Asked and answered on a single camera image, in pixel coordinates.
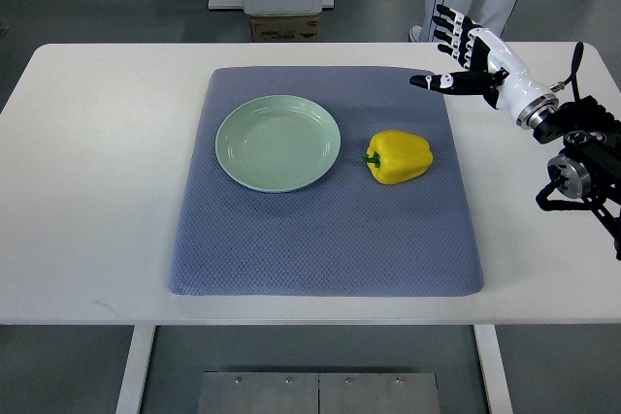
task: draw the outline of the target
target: light green plate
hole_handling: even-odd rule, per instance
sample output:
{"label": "light green plate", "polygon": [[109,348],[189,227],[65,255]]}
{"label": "light green plate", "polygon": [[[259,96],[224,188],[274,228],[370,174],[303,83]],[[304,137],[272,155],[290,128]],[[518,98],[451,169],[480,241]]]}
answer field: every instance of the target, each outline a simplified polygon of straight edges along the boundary
{"label": "light green plate", "polygon": [[321,178],[341,148],[332,115],[296,96],[266,96],[232,111],[215,136],[224,171],[243,186],[269,193],[300,189]]}

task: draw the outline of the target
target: robotic arm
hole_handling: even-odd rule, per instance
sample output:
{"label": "robotic arm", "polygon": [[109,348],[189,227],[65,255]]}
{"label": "robotic arm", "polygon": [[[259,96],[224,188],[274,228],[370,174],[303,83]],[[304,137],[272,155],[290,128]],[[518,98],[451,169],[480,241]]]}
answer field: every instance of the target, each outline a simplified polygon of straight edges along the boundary
{"label": "robotic arm", "polygon": [[435,33],[446,42],[438,49],[467,71],[416,76],[409,82],[442,94],[480,94],[494,109],[508,111],[517,125],[536,129],[558,106],[552,90],[531,79],[524,62],[489,29],[444,5],[437,9],[441,15],[434,16],[434,22],[446,30]]}
{"label": "robotic arm", "polygon": [[[528,68],[505,42],[469,17],[438,5],[435,33],[464,72],[414,76],[409,82],[442,94],[482,95],[494,109],[508,111],[513,121],[533,130],[539,143],[563,137],[565,148],[547,166],[550,183],[537,196],[543,210],[591,210],[613,236],[621,260],[621,214],[606,207],[621,206],[621,122],[588,96],[580,99],[576,72],[583,45],[578,43],[570,77],[550,88],[534,81]],[[575,102],[559,106],[555,92],[572,83]],[[550,200],[558,190],[566,198]]]}

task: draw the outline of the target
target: blue mat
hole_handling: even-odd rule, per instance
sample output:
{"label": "blue mat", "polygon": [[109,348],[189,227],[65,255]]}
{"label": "blue mat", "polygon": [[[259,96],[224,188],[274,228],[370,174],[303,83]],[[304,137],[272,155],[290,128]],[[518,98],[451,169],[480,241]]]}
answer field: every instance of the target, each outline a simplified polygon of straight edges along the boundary
{"label": "blue mat", "polygon": [[[248,67],[213,73],[183,200],[169,286],[186,295],[463,296],[483,286],[444,100],[428,74],[386,67]],[[332,114],[341,152],[310,186],[280,194],[231,179],[214,152],[224,118],[257,97],[291,94]],[[396,129],[427,139],[428,172],[379,184],[363,156]]]}

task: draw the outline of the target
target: green stem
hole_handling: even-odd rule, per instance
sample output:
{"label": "green stem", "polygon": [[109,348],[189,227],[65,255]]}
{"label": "green stem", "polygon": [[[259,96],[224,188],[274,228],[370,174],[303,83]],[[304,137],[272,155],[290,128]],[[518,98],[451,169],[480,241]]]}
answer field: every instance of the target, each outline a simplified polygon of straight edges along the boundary
{"label": "green stem", "polygon": [[376,169],[378,169],[380,165],[379,154],[377,152],[374,152],[372,157],[369,157],[367,154],[365,154],[365,162],[367,162],[368,164],[375,164]]}

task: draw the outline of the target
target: table top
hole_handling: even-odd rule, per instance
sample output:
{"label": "table top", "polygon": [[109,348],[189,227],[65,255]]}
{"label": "table top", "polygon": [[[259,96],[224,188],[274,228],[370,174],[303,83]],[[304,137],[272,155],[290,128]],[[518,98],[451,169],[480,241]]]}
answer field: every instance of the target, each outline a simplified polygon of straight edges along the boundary
{"label": "table top", "polygon": [[[570,72],[573,43],[513,43],[531,75]],[[485,285],[459,298],[191,297],[167,287],[212,72],[253,65],[457,71],[430,44],[48,45],[0,114],[0,323],[621,322],[621,264],[590,212],[535,196],[562,144],[539,145],[480,97],[446,97]],[[621,115],[587,46],[582,95]],[[571,91],[559,93],[561,102]]]}

